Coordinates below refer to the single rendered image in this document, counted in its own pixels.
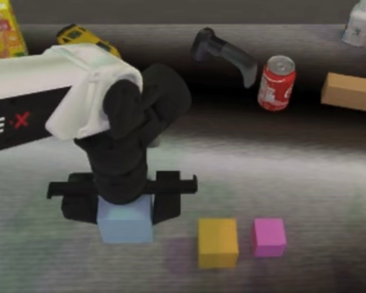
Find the light blue block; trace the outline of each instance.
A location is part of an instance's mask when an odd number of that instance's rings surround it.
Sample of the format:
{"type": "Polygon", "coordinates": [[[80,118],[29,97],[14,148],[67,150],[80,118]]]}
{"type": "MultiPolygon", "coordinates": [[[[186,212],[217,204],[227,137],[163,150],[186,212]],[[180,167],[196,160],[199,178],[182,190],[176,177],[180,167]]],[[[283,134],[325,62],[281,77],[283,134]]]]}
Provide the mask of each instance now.
{"type": "Polygon", "coordinates": [[[153,241],[152,195],[116,205],[99,197],[97,223],[104,243],[144,243],[153,241]]]}

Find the white bottle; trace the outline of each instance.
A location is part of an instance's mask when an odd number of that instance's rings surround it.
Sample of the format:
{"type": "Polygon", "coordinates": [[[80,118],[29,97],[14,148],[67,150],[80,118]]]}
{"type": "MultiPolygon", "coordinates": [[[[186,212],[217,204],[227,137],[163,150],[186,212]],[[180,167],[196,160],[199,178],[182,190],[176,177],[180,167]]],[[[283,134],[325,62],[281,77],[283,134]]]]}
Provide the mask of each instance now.
{"type": "Polygon", "coordinates": [[[360,0],[351,11],[342,41],[357,47],[366,42],[366,0],[360,0]]]}

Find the cube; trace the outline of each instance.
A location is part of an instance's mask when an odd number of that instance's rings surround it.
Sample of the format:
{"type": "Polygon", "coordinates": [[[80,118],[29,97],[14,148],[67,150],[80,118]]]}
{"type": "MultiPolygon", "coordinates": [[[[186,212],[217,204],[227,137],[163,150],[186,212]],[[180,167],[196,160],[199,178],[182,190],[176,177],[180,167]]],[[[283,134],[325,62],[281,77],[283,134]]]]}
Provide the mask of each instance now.
{"type": "Polygon", "coordinates": [[[286,249],[286,235],[283,219],[259,218],[252,229],[253,254],[257,258],[276,258],[286,249]]]}
{"type": "Polygon", "coordinates": [[[239,256],[236,219],[198,220],[200,269],[235,267],[239,256]]]}
{"type": "Polygon", "coordinates": [[[152,195],[132,203],[116,205],[99,197],[96,221],[102,241],[107,244],[153,241],[152,195]]]}

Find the soda can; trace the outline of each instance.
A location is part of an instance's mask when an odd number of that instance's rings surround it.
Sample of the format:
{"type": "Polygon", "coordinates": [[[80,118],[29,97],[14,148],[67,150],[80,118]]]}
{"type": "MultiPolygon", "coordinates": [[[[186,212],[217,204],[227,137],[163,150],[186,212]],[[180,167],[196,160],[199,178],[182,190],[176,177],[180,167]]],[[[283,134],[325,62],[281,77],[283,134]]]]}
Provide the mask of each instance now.
{"type": "Polygon", "coordinates": [[[258,102],[269,111],[280,111],[287,107],[296,78],[295,63],[286,56],[271,57],[264,66],[258,102]]]}

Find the magenta block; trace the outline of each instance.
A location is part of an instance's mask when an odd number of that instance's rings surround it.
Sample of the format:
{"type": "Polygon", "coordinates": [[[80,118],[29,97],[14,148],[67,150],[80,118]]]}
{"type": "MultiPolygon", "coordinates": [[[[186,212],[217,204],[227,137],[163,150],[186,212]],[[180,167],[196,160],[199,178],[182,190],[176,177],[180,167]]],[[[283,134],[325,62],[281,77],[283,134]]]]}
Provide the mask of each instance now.
{"type": "Polygon", "coordinates": [[[253,254],[257,258],[277,258],[286,249],[283,219],[257,218],[252,228],[253,254]]]}

